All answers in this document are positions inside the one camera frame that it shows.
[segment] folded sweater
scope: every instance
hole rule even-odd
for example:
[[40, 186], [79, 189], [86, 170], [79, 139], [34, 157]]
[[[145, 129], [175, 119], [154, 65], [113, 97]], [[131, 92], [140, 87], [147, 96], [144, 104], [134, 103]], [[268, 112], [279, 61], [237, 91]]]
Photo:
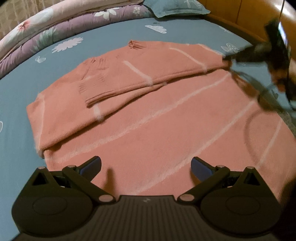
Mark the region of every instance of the folded sweater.
[[27, 106], [36, 150], [100, 123], [130, 101], [177, 78], [227, 67], [204, 45], [131, 40], [127, 46], [89, 58], [42, 91]]

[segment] hand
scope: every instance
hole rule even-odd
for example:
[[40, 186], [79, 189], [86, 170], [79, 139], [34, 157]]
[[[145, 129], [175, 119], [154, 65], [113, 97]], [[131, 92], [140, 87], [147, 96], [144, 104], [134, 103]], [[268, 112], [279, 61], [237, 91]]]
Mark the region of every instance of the hand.
[[[285, 92], [285, 86], [283, 84], [279, 84], [278, 80], [282, 78], [286, 78], [288, 75], [288, 71], [284, 69], [274, 70], [272, 66], [268, 66], [269, 73], [271, 75], [272, 82], [277, 86], [280, 92]], [[292, 82], [296, 84], [296, 62], [294, 59], [291, 59], [289, 66], [289, 78]]]

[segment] pink blanket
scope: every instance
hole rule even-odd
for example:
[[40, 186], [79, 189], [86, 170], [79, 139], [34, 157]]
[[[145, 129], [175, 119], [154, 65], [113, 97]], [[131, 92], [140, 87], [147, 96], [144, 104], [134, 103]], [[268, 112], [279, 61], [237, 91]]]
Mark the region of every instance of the pink blanket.
[[100, 156], [93, 183], [115, 196], [177, 197], [195, 185], [190, 161], [199, 156], [255, 166], [280, 199], [296, 174], [295, 139], [223, 67], [206, 46], [163, 42], [91, 58], [28, 106], [36, 149], [49, 170]]

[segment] blue bed sheet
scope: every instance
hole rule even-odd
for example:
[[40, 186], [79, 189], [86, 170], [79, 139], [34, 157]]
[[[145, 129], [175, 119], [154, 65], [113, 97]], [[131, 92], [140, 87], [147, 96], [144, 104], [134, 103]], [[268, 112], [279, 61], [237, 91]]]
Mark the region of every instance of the blue bed sheet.
[[[249, 44], [220, 26], [196, 17], [162, 21], [146, 18], [114, 23], [63, 40], [43, 49], [10, 72], [0, 81], [0, 121], [3, 123], [0, 132], [1, 241], [11, 240], [18, 234], [11, 217], [12, 204], [34, 170], [45, 165], [36, 154], [26, 106], [38, 93], [82, 61], [126, 46], [131, 39], [201, 43], [223, 54]], [[259, 90], [271, 83], [266, 64], [234, 64], [233, 69], [249, 74], [248, 81]], [[288, 107], [284, 94], [276, 89], [274, 93], [278, 94], [277, 102]]]

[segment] beige curtain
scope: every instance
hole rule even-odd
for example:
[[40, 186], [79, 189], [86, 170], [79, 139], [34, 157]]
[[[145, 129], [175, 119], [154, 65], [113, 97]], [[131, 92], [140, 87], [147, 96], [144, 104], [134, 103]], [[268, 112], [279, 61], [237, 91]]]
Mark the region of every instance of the beige curtain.
[[8, 0], [0, 7], [0, 39], [19, 23], [63, 0]]

